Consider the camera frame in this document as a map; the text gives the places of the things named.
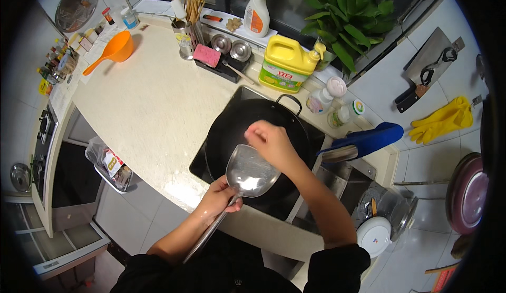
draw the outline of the kitchen scissors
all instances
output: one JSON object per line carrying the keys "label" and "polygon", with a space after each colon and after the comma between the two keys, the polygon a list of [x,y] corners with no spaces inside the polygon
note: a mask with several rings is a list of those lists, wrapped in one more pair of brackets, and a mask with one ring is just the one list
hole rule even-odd
{"label": "kitchen scissors", "polygon": [[421,84],[427,86],[429,83],[431,83],[434,70],[439,68],[443,62],[452,62],[455,60],[457,60],[457,51],[452,47],[445,48],[436,62],[427,65],[421,70]]}

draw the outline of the orange scoop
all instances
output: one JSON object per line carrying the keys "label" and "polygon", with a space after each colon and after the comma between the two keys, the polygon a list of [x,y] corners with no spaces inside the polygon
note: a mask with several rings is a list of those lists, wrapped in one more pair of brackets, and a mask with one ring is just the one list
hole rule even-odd
{"label": "orange scoop", "polygon": [[104,52],[82,73],[89,75],[92,71],[104,60],[112,60],[114,62],[123,62],[134,52],[134,40],[129,31],[122,31],[116,36],[112,37],[109,43],[104,48]]}

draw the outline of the white plate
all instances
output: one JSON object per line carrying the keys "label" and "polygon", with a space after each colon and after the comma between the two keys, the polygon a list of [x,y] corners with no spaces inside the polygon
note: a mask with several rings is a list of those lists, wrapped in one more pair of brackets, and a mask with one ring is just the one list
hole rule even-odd
{"label": "white plate", "polygon": [[364,248],[371,258],[379,256],[390,244],[392,226],[384,217],[366,220],[357,230],[358,246]]}

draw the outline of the blue towel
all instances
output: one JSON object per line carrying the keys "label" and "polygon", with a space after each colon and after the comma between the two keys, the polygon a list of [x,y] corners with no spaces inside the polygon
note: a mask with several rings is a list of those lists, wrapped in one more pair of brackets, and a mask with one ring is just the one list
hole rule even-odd
{"label": "blue towel", "polygon": [[316,155],[324,151],[355,145],[358,149],[357,158],[361,158],[389,144],[395,143],[402,138],[403,134],[404,130],[400,125],[383,122],[370,131],[351,132],[346,138],[336,139],[332,142],[330,148],[318,151]]}

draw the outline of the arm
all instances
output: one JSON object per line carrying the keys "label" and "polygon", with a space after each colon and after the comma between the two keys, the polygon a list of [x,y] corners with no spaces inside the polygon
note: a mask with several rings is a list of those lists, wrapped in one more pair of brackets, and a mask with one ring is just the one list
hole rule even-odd
{"label": "arm", "polygon": [[236,193],[235,189],[228,186],[225,176],[214,181],[193,213],[176,229],[155,242],[146,254],[160,256],[173,266],[180,264],[223,209],[229,213],[241,209],[241,198],[226,208],[230,198]]}
{"label": "arm", "polygon": [[318,225],[325,248],[357,243],[350,214],[297,155],[283,127],[260,120],[244,133],[249,144],[295,184]]}

